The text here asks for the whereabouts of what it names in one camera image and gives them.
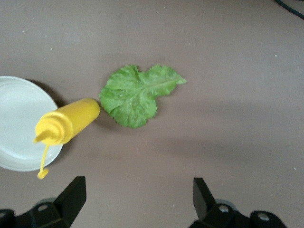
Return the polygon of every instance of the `mustard bottle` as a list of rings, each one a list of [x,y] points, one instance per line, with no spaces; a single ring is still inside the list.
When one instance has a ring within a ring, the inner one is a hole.
[[[39,179],[43,179],[48,173],[48,169],[43,169],[43,166],[49,146],[66,144],[95,120],[99,113],[97,101],[84,98],[41,117],[35,128],[36,138],[33,140],[34,143],[42,142],[46,145],[37,175]]]

